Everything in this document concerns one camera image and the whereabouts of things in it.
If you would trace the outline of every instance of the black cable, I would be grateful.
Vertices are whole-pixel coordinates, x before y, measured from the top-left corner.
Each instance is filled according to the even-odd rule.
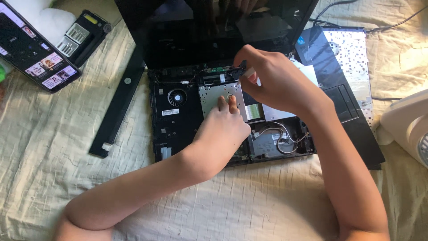
[[[329,8],[330,8],[330,7],[332,7],[332,6],[339,5],[339,4],[354,3],[354,2],[356,2],[356,1],[358,1],[358,0],[346,0],[346,1],[334,2],[334,3],[330,4],[330,5],[328,5],[324,10],[322,10],[322,12],[321,12],[320,14],[318,14],[318,16],[317,16],[316,20],[318,20],[318,19],[320,18],[320,16],[321,16],[323,13],[325,13],[325,11],[327,11],[327,9],[329,9]]]
[[[375,99],[375,100],[401,100],[402,98],[396,98],[396,97],[372,97],[372,99]]]
[[[425,6],[425,7],[424,7],[424,8],[422,8],[421,10],[417,11],[415,14],[413,14],[413,15],[412,15],[412,16],[410,16],[410,17],[408,17],[406,20],[402,21],[401,23],[397,23],[397,24],[394,24],[394,25],[391,25],[391,26],[386,26],[386,27],[377,27],[377,28],[374,28],[374,29],[367,30],[366,32],[367,32],[367,33],[371,33],[371,32],[374,32],[374,31],[381,31],[381,30],[384,30],[384,29],[388,29],[388,28],[396,27],[396,26],[398,26],[398,25],[401,25],[401,24],[403,24],[403,23],[405,23],[405,22],[409,21],[411,18],[413,18],[414,16],[416,16],[418,13],[422,12],[422,11],[423,11],[423,10],[425,10],[426,8],[428,8],[428,6]]]
[[[330,23],[330,22],[323,21],[323,20],[319,20],[319,19],[315,19],[315,18],[310,18],[309,21],[314,22],[314,24],[318,22],[318,23],[330,24],[330,25],[339,27],[339,25],[337,25],[337,24]]]

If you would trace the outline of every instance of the white fan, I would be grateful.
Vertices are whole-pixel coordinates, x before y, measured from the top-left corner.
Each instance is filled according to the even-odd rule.
[[[428,90],[391,104],[380,119],[377,137],[380,145],[395,140],[428,168]]]

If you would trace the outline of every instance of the white plush toy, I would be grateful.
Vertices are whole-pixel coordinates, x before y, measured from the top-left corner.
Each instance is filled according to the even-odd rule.
[[[55,0],[6,0],[52,45],[56,45],[76,21],[76,17],[64,10],[49,8]],[[0,60],[0,81],[12,67]]]

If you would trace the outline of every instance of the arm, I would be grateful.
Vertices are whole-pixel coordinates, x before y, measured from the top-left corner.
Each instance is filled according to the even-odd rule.
[[[236,99],[219,98],[192,144],[178,154],[112,179],[71,200],[61,216],[57,241],[111,240],[113,226],[146,203],[207,181],[220,172],[250,134]]]
[[[327,194],[340,226],[340,240],[389,240],[382,198],[363,160],[343,129],[332,100],[281,53],[246,45],[234,66],[247,60],[256,73],[241,78],[257,101],[299,116],[311,130]],[[257,77],[262,85],[256,85]]]

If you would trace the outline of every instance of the hand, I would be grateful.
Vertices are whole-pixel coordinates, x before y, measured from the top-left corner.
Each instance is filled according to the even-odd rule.
[[[277,110],[293,113],[310,120],[324,108],[334,108],[332,100],[314,85],[286,56],[245,45],[233,65],[247,60],[247,69],[256,71],[246,78],[241,76],[242,90],[255,100]],[[256,84],[260,78],[261,86]]]
[[[226,166],[250,132],[239,114],[235,96],[229,98],[229,104],[220,96],[218,106],[202,122],[193,143],[185,148],[183,160],[201,181],[209,180]]]

